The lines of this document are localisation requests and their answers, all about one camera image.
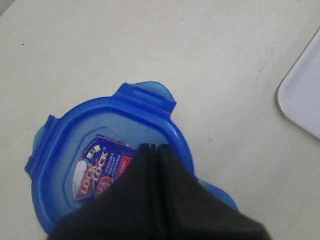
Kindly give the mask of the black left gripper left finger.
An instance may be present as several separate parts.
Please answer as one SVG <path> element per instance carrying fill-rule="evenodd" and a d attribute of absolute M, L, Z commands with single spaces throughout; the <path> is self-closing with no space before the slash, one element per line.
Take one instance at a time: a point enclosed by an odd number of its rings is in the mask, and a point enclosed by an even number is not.
<path fill-rule="evenodd" d="M 163 240 L 165 217 L 157 149 L 142 144 L 122 176 L 98 198 L 63 217 L 50 240 Z"/>

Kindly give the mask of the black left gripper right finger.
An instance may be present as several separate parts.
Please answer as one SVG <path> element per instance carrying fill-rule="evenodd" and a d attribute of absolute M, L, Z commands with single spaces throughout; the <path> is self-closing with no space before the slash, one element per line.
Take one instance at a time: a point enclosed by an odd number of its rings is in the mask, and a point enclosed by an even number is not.
<path fill-rule="evenodd" d="M 232 209 L 191 175 L 167 144 L 157 149 L 161 240 L 269 240 L 259 222 Z"/>

